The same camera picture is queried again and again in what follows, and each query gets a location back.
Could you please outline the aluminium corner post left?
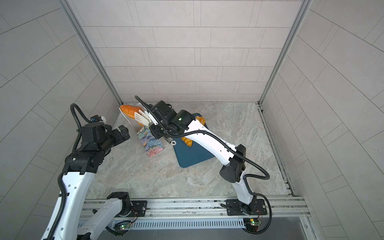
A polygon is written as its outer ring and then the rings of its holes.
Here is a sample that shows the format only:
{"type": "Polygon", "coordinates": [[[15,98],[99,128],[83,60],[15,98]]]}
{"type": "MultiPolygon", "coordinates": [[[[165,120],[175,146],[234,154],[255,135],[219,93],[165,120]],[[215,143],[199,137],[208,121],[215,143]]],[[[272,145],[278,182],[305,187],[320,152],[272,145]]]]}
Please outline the aluminium corner post left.
{"type": "Polygon", "coordinates": [[[88,53],[91,61],[93,62],[94,66],[98,70],[99,74],[101,75],[104,82],[107,84],[109,89],[111,90],[112,94],[114,95],[115,99],[119,104],[122,104],[122,100],[119,97],[117,91],[115,90],[111,79],[109,78],[107,72],[105,71],[104,67],[102,66],[102,63],[97,56],[97,53],[95,52],[95,49],[92,47],[89,39],[86,36],[86,33],[84,32],[82,26],[80,25],[78,19],[76,18],[73,10],[71,9],[71,6],[69,5],[69,2],[66,0],[58,0],[58,3],[63,10],[66,18],[68,19],[69,23],[71,24],[72,28],[74,29],[75,33],[77,34],[81,44],[85,48],[86,52],[88,53]]]}

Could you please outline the long fake croissant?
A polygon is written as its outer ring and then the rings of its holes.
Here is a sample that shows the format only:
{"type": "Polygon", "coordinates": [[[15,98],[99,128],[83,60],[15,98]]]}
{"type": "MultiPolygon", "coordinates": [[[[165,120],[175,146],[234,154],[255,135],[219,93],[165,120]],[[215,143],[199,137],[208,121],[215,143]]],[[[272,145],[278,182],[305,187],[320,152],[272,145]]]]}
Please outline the long fake croissant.
{"type": "Polygon", "coordinates": [[[182,137],[181,140],[188,146],[191,147],[193,145],[193,141],[191,139],[188,139],[186,137],[182,137]]]}

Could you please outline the aluminium corner post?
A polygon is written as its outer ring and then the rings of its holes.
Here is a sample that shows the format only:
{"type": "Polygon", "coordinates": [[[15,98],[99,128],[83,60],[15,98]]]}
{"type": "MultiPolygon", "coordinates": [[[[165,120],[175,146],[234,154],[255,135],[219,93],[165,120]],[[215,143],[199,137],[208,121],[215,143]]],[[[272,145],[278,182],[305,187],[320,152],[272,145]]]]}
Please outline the aluminium corner post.
{"type": "Polygon", "coordinates": [[[115,99],[119,104],[122,104],[122,100],[119,97],[117,91],[115,90],[111,79],[109,78],[107,72],[105,71],[104,67],[102,66],[102,63],[97,56],[97,53],[95,52],[95,49],[92,47],[89,39],[86,36],[86,33],[84,32],[82,26],[80,25],[78,19],[76,18],[73,10],[71,9],[71,6],[69,5],[69,2],[66,0],[58,0],[58,3],[63,10],[66,18],[68,19],[69,23],[71,24],[72,28],[74,29],[75,33],[77,34],[81,44],[85,48],[86,52],[88,53],[91,61],[93,62],[94,66],[98,70],[99,74],[101,75],[104,82],[107,84],[109,89],[111,90],[112,94],[114,95],[115,99]]]}
{"type": "Polygon", "coordinates": [[[272,73],[271,73],[270,78],[267,82],[266,88],[262,93],[261,99],[259,101],[259,106],[262,106],[264,104],[264,102],[266,101],[267,95],[272,88],[272,85],[273,85],[273,83],[274,83],[274,81],[275,81],[275,79],[279,73],[279,70],[280,70],[280,68],[281,68],[281,66],[282,66],[282,64],[283,64],[283,62],[284,62],[284,60],[285,60],[285,58],[289,52],[289,49],[290,49],[290,47],[291,47],[299,29],[300,29],[300,26],[301,26],[306,14],[307,14],[309,8],[310,8],[311,3],[312,3],[311,0],[304,0],[302,2],[301,6],[299,8],[298,14],[297,14],[297,16],[293,22],[293,25],[289,31],[287,39],[286,39],[284,46],[281,50],[281,53],[277,59],[277,62],[275,64],[273,70],[272,70],[272,73]]]}

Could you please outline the green circuit board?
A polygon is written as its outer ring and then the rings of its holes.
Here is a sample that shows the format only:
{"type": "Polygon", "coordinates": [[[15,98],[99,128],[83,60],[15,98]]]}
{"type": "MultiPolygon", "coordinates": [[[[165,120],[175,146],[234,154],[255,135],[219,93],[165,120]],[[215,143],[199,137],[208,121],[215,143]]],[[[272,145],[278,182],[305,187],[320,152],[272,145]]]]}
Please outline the green circuit board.
{"type": "Polygon", "coordinates": [[[132,221],[121,221],[115,224],[115,231],[128,231],[132,225],[132,221]]]}
{"type": "Polygon", "coordinates": [[[260,219],[243,219],[243,221],[245,230],[252,233],[257,232],[263,223],[260,219]]]}

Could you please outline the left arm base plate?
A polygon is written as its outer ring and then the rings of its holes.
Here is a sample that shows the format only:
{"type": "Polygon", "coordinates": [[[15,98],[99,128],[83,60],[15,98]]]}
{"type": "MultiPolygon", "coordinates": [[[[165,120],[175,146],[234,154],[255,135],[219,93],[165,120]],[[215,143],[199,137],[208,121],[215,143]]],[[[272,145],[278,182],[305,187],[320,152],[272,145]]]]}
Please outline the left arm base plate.
{"type": "Polygon", "coordinates": [[[131,204],[132,206],[129,212],[126,212],[124,215],[118,216],[121,218],[137,218],[145,216],[148,205],[147,201],[131,201],[131,204]]]}

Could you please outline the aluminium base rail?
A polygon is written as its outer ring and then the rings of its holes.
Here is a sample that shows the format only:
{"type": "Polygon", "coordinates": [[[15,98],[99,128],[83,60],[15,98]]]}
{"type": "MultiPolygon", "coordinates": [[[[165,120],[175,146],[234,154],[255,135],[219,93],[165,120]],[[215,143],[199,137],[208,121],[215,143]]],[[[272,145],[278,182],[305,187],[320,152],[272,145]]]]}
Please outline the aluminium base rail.
{"type": "Polygon", "coordinates": [[[146,198],[132,201],[147,201],[144,217],[114,217],[108,223],[113,230],[116,223],[132,221],[129,230],[184,230],[184,229],[245,229],[243,219],[260,219],[263,223],[258,231],[269,225],[269,219],[299,218],[306,223],[310,211],[302,197],[268,196],[265,216],[229,216],[226,200],[217,198],[146,198]]]}

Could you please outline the aluminium corner post right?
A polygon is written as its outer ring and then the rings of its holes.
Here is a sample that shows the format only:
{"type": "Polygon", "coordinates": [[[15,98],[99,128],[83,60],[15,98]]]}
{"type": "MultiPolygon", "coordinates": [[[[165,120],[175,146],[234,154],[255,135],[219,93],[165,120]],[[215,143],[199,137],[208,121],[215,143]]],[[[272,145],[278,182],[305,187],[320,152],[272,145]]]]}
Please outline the aluminium corner post right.
{"type": "Polygon", "coordinates": [[[262,93],[261,99],[259,101],[259,106],[262,106],[264,104],[264,102],[266,101],[267,95],[272,88],[272,85],[273,85],[273,83],[274,83],[274,81],[275,81],[275,79],[279,73],[279,70],[280,70],[280,68],[281,68],[281,66],[282,66],[282,64],[283,64],[283,62],[284,62],[284,60],[285,60],[285,58],[289,52],[289,49],[290,49],[290,47],[291,47],[299,29],[300,29],[300,26],[301,26],[306,14],[307,14],[309,8],[310,8],[311,3],[312,3],[311,0],[304,0],[302,2],[301,6],[299,8],[298,14],[297,14],[297,16],[293,22],[293,25],[289,31],[287,39],[286,39],[284,46],[281,50],[281,53],[277,59],[277,62],[275,64],[273,70],[272,70],[272,73],[271,73],[270,78],[267,82],[266,88],[262,93]]]}

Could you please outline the dark teal plastic tray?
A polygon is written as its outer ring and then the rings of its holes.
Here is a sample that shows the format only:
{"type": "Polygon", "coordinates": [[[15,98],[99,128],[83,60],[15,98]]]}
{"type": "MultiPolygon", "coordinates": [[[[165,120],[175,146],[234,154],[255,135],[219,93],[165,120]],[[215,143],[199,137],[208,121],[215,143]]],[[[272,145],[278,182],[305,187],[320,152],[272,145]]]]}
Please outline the dark teal plastic tray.
{"type": "Polygon", "coordinates": [[[215,157],[212,153],[195,142],[189,147],[181,138],[173,138],[173,140],[176,141],[174,150],[178,163],[182,168],[188,168],[215,157]]]}

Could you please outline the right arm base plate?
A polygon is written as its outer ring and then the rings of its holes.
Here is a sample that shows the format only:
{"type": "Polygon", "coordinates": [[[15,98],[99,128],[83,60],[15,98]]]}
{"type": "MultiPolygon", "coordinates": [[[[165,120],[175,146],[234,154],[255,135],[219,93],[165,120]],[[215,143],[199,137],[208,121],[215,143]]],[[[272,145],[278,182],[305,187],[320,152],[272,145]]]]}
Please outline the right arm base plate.
{"type": "Polygon", "coordinates": [[[265,216],[268,214],[268,206],[263,199],[255,199],[249,205],[237,199],[227,199],[226,208],[229,216],[265,216]]]}

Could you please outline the reddish brown fake croissant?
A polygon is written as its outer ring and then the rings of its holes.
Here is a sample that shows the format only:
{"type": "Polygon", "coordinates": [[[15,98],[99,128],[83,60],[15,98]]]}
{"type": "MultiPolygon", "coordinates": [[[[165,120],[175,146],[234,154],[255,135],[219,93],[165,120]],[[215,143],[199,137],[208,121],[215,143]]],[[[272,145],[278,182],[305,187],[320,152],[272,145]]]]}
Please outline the reddish brown fake croissant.
{"type": "Polygon", "coordinates": [[[121,105],[120,106],[121,112],[131,119],[135,119],[135,113],[139,113],[139,110],[142,111],[141,107],[138,106],[131,106],[131,105],[121,105]]]}

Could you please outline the left green circuit board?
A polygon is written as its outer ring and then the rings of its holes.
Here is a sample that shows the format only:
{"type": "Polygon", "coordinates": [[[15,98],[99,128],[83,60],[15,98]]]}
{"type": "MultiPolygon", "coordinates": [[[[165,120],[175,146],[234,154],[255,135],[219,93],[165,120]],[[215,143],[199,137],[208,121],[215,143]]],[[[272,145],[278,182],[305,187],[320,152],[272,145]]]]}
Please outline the left green circuit board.
{"type": "Polygon", "coordinates": [[[132,225],[132,221],[121,221],[115,224],[115,231],[128,231],[132,225]]]}

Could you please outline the round knotted fake bun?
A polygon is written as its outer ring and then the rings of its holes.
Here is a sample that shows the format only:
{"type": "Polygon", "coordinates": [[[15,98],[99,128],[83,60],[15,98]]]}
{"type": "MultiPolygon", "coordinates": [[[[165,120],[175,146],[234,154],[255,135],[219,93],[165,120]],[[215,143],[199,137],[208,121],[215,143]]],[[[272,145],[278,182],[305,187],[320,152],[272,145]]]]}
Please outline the round knotted fake bun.
{"type": "Polygon", "coordinates": [[[196,119],[204,126],[206,123],[206,120],[203,117],[196,116],[196,119]]]}

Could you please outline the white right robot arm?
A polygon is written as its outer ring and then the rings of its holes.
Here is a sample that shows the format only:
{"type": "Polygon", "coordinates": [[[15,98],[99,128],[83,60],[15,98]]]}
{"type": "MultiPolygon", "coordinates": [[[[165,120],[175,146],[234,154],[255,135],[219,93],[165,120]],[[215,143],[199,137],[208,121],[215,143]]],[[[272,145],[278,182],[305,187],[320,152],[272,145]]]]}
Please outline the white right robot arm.
{"type": "Polygon", "coordinates": [[[178,139],[186,137],[196,142],[204,149],[213,154],[221,163],[220,176],[230,182],[236,193],[241,206],[245,212],[251,212],[251,203],[254,197],[246,186],[243,176],[245,175],[244,153],[246,148],[237,147],[225,142],[207,129],[195,116],[185,110],[176,113],[172,106],[159,101],[156,105],[146,105],[146,115],[153,121],[151,130],[156,137],[170,137],[178,139]]]}

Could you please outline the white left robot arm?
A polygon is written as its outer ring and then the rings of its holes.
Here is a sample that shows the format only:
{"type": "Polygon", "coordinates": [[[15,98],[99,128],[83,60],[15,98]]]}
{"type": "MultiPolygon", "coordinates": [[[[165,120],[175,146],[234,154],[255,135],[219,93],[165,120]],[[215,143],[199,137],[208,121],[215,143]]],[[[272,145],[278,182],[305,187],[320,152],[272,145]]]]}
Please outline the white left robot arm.
{"type": "Polygon", "coordinates": [[[126,217],[132,211],[129,194],[114,192],[82,227],[78,226],[99,166],[113,147],[130,139],[125,126],[112,129],[103,122],[88,123],[80,128],[80,133],[84,137],[81,147],[66,157],[59,174],[60,194],[43,240],[96,240],[116,216],[126,217]]]}

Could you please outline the right green circuit board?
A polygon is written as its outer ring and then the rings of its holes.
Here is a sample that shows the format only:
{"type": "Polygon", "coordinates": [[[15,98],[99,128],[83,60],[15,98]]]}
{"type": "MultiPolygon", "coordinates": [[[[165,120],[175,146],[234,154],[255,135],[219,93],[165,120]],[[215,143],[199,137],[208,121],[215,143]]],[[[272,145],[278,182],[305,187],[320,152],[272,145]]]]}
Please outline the right green circuit board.
{"type": "Polygon", "coordinates": [[[245,230],[252,233],[257,232],[263,223],[260,219],[243,219],[243,221],[245,230]]]}

